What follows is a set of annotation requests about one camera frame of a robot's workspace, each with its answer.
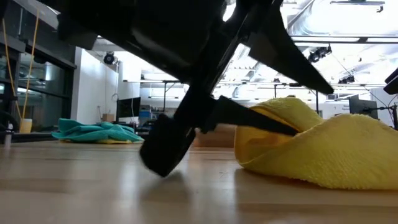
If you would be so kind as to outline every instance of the pipe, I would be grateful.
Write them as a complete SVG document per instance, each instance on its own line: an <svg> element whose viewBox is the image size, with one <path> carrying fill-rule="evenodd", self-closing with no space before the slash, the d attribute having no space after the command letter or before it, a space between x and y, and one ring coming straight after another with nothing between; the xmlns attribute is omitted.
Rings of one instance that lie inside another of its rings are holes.
<svg viewBox="0 0 398 224"><path fill-rule="evenodd" d="M317 104L317 114L319 115L319 98L318 98L318 90L315 90L315 99Z"/></svg>
<svg viewBox="0 0 398 224"><path fill-rule="evenodd" d="M166 92L167 92L166 85L167 82L164 83L163 113L166 112Z"/></svg>
<svg viewBox="0 0 398 224"><path fill-rule="evenodd" d="M290 28L292 28L292 26L297 22L297 20L300 18L300 16L308 9L308 7L311 6L311 4L312 4L314 1L315 1L315 0L310 0L310 2L308 2L308 4L306 4L306 5L304 6L304 8L303 8L299 13L297 13L297 14L293 17L293 19L292 19L291 21L289 21L289 22L287 23L287 30L289 30Z"/></svg>
<svg viewBox="0 0 398 224"><path fill-rule="evenodd" d="M22 20L23 20L23 14L24 14L24 8L21 8L21 11L19 13L19 27L18 27L18 37L21 38L22 35Z"/></svg>

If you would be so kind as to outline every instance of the ceiling light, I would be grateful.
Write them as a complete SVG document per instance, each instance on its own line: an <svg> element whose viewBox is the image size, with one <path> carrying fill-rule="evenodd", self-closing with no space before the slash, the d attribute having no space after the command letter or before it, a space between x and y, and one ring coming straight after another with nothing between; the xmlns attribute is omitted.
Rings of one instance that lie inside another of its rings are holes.
<svg viewBox="0 0 398 224"><path fill-rule="evenodd" d="M56 15L59 15L59 14L60 14L60 12L58 12L57 10L55 10L55 9L49 7L49 6L47 6L47 7L48 7L48 9L50 9L52 12L54 12Z"/></svg>
<svg viewBox="0 0 398 224"><path fill-rule="evenodd" d="M236 3L231 4L226 7L226 10L223 15L223 21L226 22L229 18L231 18L232 14L234 13L236 7Z"/></svg>
<svg viewBox="0 0 398 224"><path fill-rule="evenodd" d="M347 77L338 80L338 84L349 84L354 82L355 82L355 77L353 75L348 75Z"/></svg>
<svg viewBox="0 0 398 224"><path fill-rule="evenodd" d="M308 56L308 61L311 63L317 63L322 58L326 57L327 55L331 54L331 47L319 47L314 51L310 52L310 56Z"/></svg>

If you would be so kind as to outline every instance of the desk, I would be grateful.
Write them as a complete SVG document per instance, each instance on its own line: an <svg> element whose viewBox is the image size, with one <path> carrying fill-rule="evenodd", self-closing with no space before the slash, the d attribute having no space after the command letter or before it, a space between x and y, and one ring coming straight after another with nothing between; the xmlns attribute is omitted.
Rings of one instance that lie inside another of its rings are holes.
<svg viewBox="0 0 398 224"><path fill-rule="evenodd" d="M232 152L190 151L171 176L140 145L30 142L1 151L0 221L102 223L397 223L398 192L327 190L246 172Z"/></svg>

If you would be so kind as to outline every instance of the yellow cup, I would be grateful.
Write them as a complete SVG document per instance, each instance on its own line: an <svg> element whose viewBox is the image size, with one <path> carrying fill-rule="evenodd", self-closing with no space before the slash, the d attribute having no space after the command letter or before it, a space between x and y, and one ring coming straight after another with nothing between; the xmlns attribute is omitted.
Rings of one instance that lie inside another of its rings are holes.
<svg viewBox="0 0 398 224"><path fill-rule="evenodd" d="M32 131L32 119L24 118L19 128L20 133L29 134Z"/></svg>

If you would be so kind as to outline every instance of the black monitor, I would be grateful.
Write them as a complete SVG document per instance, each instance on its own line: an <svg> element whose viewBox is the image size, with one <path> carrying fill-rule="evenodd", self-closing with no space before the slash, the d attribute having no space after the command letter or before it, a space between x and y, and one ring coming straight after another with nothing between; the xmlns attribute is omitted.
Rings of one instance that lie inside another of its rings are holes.
<svg viewBox="0 0 398 224"><path fill-rule="evenodd" d="M118 100L118 118L131 118L139 116L141 97Z"/></svg>
<svg viewBox="0 0 398 224"><path fill-rule="evenodd" d="M365 114L374 119L379 119L379 115L377 114L377 102L360 100L358 95L349 98L349 113Z"/></svg>
<svg viewBox="0 0 398 224"><path fill-rule="evenodd" d="M385 82L387 85L384 87L384 91L390 95L398 93L398 68L386 78Z"/></svg>

